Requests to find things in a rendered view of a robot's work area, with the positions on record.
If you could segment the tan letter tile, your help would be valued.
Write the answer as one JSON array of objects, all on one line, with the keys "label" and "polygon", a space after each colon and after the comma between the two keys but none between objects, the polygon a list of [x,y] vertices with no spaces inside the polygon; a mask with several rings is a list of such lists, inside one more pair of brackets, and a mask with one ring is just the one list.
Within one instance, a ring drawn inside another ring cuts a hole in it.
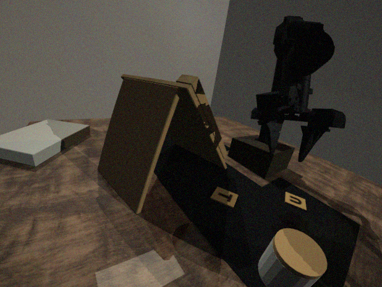
[{"label": "tan letter tile", "polygon": [[217,187],[211,195],[210,199],[228,207],[234,208],[237,197],[237,194],[229,192],[221,187]]},{"label": "tan letter tile", "polygon": [[290,194],[289,192],[285,192],[284,203],[297,207],[298,209],[301,209],[304,211],[307,210],[305,199],[295,196],[294,194]]}]

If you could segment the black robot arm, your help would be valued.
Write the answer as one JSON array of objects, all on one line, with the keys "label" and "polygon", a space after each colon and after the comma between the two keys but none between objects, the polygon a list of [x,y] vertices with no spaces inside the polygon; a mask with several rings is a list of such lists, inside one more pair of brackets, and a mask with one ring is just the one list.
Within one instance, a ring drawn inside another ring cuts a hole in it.
[{"label": "black robot arm", "polygon": [[332,58],[335,46],[323,26],[321,22],[288,15],[276,27],[273,45],[277,60],[272,89],[268,93],[256,94],[257,111],[273,113],[287,108],[298,111],[296,84],[281,87],[281,81],[303,79],[311,82],[311,74]]}]

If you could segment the grey cylindrical container with tan lid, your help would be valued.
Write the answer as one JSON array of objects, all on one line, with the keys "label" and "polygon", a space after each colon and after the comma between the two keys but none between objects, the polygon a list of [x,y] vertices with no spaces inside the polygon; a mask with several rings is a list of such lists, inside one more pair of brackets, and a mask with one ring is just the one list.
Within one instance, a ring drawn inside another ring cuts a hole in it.
[{"label": "grey cylindrical container with tan lid", "polygon": [[320,246],[305,233],[279,230],[258,263],[266,287],[311,287],[327,269]]}]

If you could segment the tan a-frame board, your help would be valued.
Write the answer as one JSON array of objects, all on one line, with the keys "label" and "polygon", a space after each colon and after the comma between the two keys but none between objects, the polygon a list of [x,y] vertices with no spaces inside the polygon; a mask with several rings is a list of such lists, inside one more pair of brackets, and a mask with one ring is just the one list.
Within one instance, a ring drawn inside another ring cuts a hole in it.
[{"label": "tan a-frame board", "polygon": [[199,77],[176,82],[122,74],[98,171],[136,213],[144,204],[166,134],[226,169],[227,155]]}]

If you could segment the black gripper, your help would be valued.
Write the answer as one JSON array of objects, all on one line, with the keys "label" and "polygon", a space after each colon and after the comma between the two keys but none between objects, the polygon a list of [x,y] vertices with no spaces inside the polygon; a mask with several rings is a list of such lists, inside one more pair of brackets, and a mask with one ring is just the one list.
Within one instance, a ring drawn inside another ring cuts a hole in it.
[{"label": "black gripper", "polygon": [[[325,132],[330,132],[329,127],[345,128],[346,115],[334,109],[308,109],[309,95],[313,94],[310,81],[286,79],[281,81],[280,86],[286,87],[290,84],[296,84],[299,94],[298,111],[287,108],[282,109],[280,112],[270,113],[269,111],[257,111],[257,108],[254,108],[251,112],[251,119],[260,120],[258,123],[264,127],[270,153],[274,153],[281,133],[282,124],[277,123],[277,120],[308,122],[308,126],[301,126],[303,136],[299,150],[299,162],[303,162],[320,137]],[[284,115],[288,113],[289,115]]]}]

